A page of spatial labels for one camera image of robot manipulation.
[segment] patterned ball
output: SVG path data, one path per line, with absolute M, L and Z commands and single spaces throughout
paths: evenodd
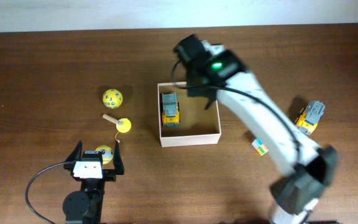
M 102 152 L 103 165 L 108 164 L 110 161 L 112 161 L 114 152 L 109 146 L 99 146 L 95 149 L 95 151 Z
M 120 91 L 115 89 L 105 91 L 103 94 L 104 105 L 111 109 L 116 109 L 119 107 L 122 103 L 122 100 L 122 94 Z

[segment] toy truck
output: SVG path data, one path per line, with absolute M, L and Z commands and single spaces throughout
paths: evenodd
M 295 120 L 299 130 L 309 136 L 317 128 L 318 121 L 324 114 L 325 106 L 320 101 L 311 101 L 306 108 L 300 111 L 300 117 Z
M 179 126 L 180 112 L 177 93 L 162 94 L 162 109 L 162 126 Z

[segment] wooden handle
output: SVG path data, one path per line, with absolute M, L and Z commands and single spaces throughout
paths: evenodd
M 112 122 L 112 123 L 114 123 L 114 124 L 118 124 L 118 120 L 117 120 L 116 118 L 112 118 L 112 117 L 110 117 L 110 116 L 107 115 L 107 114 L 104 114 L 104 115 L 103 115 L 103 118 L 106 119 L 106 120 L 108 120 L 108 121 L 110 121 L 110 122 Z

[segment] wooden table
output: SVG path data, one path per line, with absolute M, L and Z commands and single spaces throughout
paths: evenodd
M 305 100 L 325 103 L 312 138 L 333 145 L 340 160 L 311 219 L 358 223 L 358 24 L 0 34 L 0 223 L 42 223 L 25 204 L 28 181 L 79 140 L 84 150 L 113 146 L 115 127 L 103 113 L 133 124 L 119 136 L 126 173 L 106 184 L 104 222 L 267 218 L 269 185 L 280 174 L 227 108 L 219 144 L 160 147 L 157 83 L 171 81 L 172 48 L 192 33 L 233 49 L 290 116 Z M 113 87 L 124 103 L 109 110 L 101 95 Z M 64 223 L 63 199 L 79 188 L 54 169 L 34 182 L 30 201 Z

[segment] open box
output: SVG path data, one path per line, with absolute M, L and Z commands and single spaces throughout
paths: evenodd
M 186 86 L 186 82 L 177 85 Z M 159 83 L 158 88 L 158 124 L 162 147 L 191 146 L 200 144 L 216 144 L 221 137 L 218 103 L 215 102 L 208 110 L 208 102 L 203 97 L 187 97 L 186 90 L 176 88 L 173 83 Z M 177 93 L 180 110 L 180 125 L 175 127 L 162 126 L 162 93 Z

